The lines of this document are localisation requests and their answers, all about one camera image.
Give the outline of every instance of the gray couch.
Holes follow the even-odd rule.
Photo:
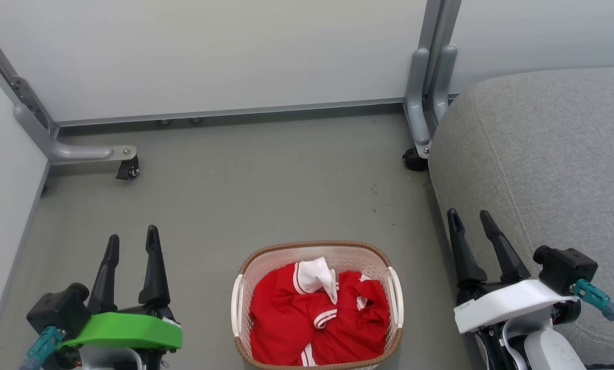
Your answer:
[[[490,211],[533,276],[540,270],[532,260],[538,246],[577,248],[599,263],[593,283],[614,301],[614,68],[476,84],[441,120],[429,166],[442,215],[458,210],[491,281],[500,270],[481,209]],[[585,364],[614,363],[614,321],[593,307],[584,304],[575,323],[556,330]]]

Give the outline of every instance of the couch seam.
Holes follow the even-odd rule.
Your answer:
[[[603,340],[606,344],[614,344],[614,338],[605,337],[604,335],[597,334],[593,330],[589,330],[588,328],[585,328],[584,326],[579,325],[577,321],[573,322],[572,325],[573,325],[573,328],[580,331],[580,335],[582,337],[588,337],[588,338],[596,337],[596,339]]]
[[[598,343],[598,344],[604,344],[605,346],[614,347],[614,342],[608,341],[608,340],[604,340],[604,339],[601,339],[601,338],[597,338],[597,337],[594,337],[592,335],[585,334],[583,331],[582,331],[582,335],[579,335],[579,337],[580,338],[583,337],[585,339],[592,340],[593,342]]]
[[[529,251],[529,255],[533,254],[533,246],[531,245],[531,239],[529,237],[528,231],[526,230],[526,226],[524,225],[524,220],[521,218],[521,214],[519,213],[519,209],[517,208],[517,204],[515,204],[515,199],[512,194],[511,186],[506,178],[506,173],[504,172],[501,162],[498,159],[498,156],[495,152],[495,148],[492,145],[492,141],[487,134],[485,129],[485,124],[483,124],[483,119],[481,119],[481,115],[478,113],[478,105],[476,103],[476,97],[472,96],[472,101],[474,103],[474,112],[476,113],[476,118],[478,119],[479,126],[481,126],[481,131],[483,131],[483,135],[485,136],[485,140],[487,141],[488,148],[490,148],[490,155],[492,159],[494,159],[495,170],[498,172],[499,178],[504,185],[504,193],[509,199],[511,203],[511,213],[513,215],[513,220],[519,224],[519,234],[521,234],[522,242],[525,244],[527,250]],[[535,267],[533,262],[529,260],[531,267]]]

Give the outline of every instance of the gray floor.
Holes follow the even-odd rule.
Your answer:
[[[382,249],[403,285],[401,349],[379,368],[472,368],[457,333],[450,256],[428,173],[395,107],[119,126],[65,141],[137,145],[141,173],[51,177],[21,251],[0,321],[0,368],[34,341],[25,314],[45,292],[92,287],[108,236],[121,239],[116,303],[136,305],[157,225],[184,347],[170,368],[244,368],[231,334],[231,287],[243,261],[272,244],[355,239]]]

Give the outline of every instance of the white plastic basket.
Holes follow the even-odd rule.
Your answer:
[[[231,293],[231,330],[239,353],[245,361],[262,370],[279,370],[297,368],[293,366],[266,365],[252,357],[250,347],[250,302],[255,287],[268,272],[279,269],[286,264],[314,260],[325,257],[328,266],[337,273],[344,271],[361,271],[371,279],[382,283],[387,302],[391,325],[387,329],[385,352],[382,356],[368,361],[342,363],[337,365],[317,366],[328,370],[371,369],[387,360],[396,351],[403,336],[403,291],[396,271],[391,267],[387,257],[374,246],[360,242],[316,241],[298,242],[271,246],[256,251],[248,257],[239,276],[234,281]]]

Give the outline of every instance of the cable connector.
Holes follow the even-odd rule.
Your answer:
[[[28,351],[28,357],[21,364],[20,370],[39,370],[42,363],[58,349],[66,332],[55,326],[47,326]]]
[[[607,320],[614,321],[614,303],[606,293],[586,279],[579,279],[571,288],[574,295],[598,309]]]

